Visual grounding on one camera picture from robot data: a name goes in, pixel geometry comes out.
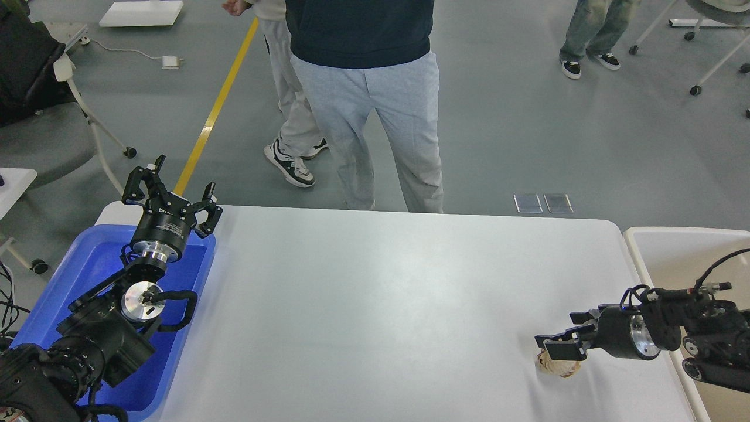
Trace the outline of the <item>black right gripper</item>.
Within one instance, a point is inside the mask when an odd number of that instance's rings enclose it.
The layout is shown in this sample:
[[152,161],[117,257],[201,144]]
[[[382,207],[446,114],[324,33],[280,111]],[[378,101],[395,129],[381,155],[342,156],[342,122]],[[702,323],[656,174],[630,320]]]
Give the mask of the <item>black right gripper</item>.
[[570,312],[574,326],[555,335],[535,335],[539,348],[544,348],[553,360],[583,361],[593,346],[609,355],[624,359],[654,360],[661,349],[653,341],[641,315],[631,315],[621,307],[598,305],[587,311]]

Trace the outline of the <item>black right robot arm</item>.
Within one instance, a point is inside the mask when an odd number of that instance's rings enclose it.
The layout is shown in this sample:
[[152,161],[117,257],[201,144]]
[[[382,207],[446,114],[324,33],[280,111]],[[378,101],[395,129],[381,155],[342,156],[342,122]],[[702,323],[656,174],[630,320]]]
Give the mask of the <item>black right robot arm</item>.
[[737,250],[711,264],[691,288],[667,290],[647,285],[628,288],[618,304],[570,314],[572,328],[536,335],[539,348],[554,360],[582,361],[591,348],[617,358],[654,360],[663,350],[685,348],[683,371],[694,381],[743,393],[749,391],[748,310],[715,298],[728,281],[708,283],[715,268]]

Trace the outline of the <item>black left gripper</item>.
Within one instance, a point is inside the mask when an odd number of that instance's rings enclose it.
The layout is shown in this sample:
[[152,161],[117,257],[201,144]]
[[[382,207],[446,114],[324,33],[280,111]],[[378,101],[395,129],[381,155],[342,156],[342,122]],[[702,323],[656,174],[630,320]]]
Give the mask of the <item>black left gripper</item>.
[[[159,176],[165,160],[166,155],[159,155],[152,166],[134,168],[124,185],[121,202],[143,207],[129,243],[132,251],[140,256],[153,252],[161,261],[171,263],[182,259],[191,229],[201,239],[213,235],[223,209],[214,197],[215,182],[206,185],[198,202],[167,200],[169,192]],[[187,222],[179,216],[186,206]],[[198,214],[203,212],[206,219],[198,223]]]

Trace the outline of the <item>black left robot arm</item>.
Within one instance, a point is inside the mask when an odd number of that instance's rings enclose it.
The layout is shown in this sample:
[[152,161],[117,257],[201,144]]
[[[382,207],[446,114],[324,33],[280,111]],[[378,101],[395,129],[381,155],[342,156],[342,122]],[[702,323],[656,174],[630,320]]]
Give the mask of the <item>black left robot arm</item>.
[[122,202],[141,206],[131,242],[121,249],[123,268],[68,305],[49,348],[23,343],[2,353],[3,421],[97,421],[129,419],[120,406],[98,404],[104,383],[115,387],[156,352],[155,333],[174,333],[191,323],[196,291],[163,290],[167,265],[184,256],[189,235],[213,235],[223,209],[209,182],[191,202],[166,189],[159,173],[165,156],[137,166]]

